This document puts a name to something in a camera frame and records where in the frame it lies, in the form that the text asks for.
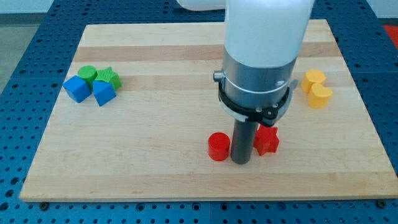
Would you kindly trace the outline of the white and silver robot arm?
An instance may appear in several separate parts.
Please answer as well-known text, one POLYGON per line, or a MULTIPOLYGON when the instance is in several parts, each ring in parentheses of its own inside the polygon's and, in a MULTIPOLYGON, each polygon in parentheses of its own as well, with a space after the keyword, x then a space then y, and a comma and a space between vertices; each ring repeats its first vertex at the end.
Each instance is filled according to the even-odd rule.
POLYGON ((236 120, 273 126, 289 107, 290 78, 315 1, 177 2, 191 11, 225 11, 223 64, 213 74, 219 99, 236 120))

